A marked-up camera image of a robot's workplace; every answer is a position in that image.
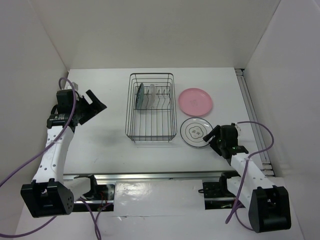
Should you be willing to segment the white plate dark rim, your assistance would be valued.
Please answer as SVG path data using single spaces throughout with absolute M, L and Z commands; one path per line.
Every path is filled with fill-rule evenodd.
M 204 148 L 209 145 L 203 138 L 213 130 L 212 125 L 200 117 L 186 119 L 180 126 L 182 140 L 193 148 Z

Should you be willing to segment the blue floral green plate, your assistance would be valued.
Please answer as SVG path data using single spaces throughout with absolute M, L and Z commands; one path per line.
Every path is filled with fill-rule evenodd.
M 135 99 L 135 109 L 143 110 L 145 109 L 145 85 L 141 83 L 137 89 L 136 99 Z

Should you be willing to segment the clear glass plate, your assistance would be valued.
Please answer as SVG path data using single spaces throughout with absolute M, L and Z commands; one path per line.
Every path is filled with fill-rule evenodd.
M 149 89 L 148 89 L 147 109 L 151 109 L 152 108 L 152 106 L 153 106 L 153 104 L 155 102 L 156 92 L 157 92 L 156 86 L 154 84 L 151 84 L 149 86 Z

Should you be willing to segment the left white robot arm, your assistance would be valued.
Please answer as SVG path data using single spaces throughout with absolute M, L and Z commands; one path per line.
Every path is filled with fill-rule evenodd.
M 70 143 L 78 125 L 83 125 L 107 107 L 91 90 L 86 91 L 91 103 L 71 89 L 56 93 L 47 127 L 47 150 L 31 183 L 21 187 L 20 194 L 34 218 L 69 215 L 80 197 L 92 200 L 99 187 L 91 174 L 75 177 L 64 184 L 64 167 Z

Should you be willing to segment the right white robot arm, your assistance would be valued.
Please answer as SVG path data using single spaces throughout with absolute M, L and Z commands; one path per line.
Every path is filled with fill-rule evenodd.
M 234 176 L 220 177 L 218 190 L 223 196 L 235 195 L 228 224 L 237 210 L 248 211 L 251 230 L 264 233 L 288 230 L 292 226 L 289 193 L 284 186 L 276 186 L 252 161 L 255 153 L 238 144 L 236 123 L 217 125 L 203 140 L 234 169 Z

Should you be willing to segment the pink plastic plate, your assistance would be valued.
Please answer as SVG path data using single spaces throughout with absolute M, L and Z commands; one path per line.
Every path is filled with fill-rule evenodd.
M 201 117 L 213 109 L 211 96 L 200 88 L 187 88 L 178 96 L 180 110 L 186 115 Z

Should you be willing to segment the aluminium front rail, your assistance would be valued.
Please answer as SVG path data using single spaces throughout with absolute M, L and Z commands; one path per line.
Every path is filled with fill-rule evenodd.
M 231 172 L 223 171 L 187 171 L 187 172 L 147 172 L 147 173 L 89 173 L 89 174 L 65 174 L 64 181 L 80 177 L 93 175 L 99 184 L 116 183 L 116 182 L 147 182 L 147 181 L 168 181 L 168 180 L 218 180 L 222 173 Z

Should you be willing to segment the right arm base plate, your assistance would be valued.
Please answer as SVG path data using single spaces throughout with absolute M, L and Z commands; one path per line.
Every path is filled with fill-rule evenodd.
M 223 190 L 217 181 L 203 182 L 202 188 L 198 190 L 204 198 L 205 210 L 232 209 L 236 196 Z

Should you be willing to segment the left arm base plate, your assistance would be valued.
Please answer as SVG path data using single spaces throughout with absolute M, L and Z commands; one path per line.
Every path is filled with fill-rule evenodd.
M 114 211 L 114 199 L 116 192 L 116 185 L 114 183 L 97 184 L 94 186 L 94 190 L 91 190 L 91 185 L 87 182 L 75 183 L 73 181 L 69 181 L 65 182 L 64 185 L 71 190 L 74 196 L 73 213 L 89 211 L 79 198 L 85 200 L 93 213 L 98 213 L 99 211 Z

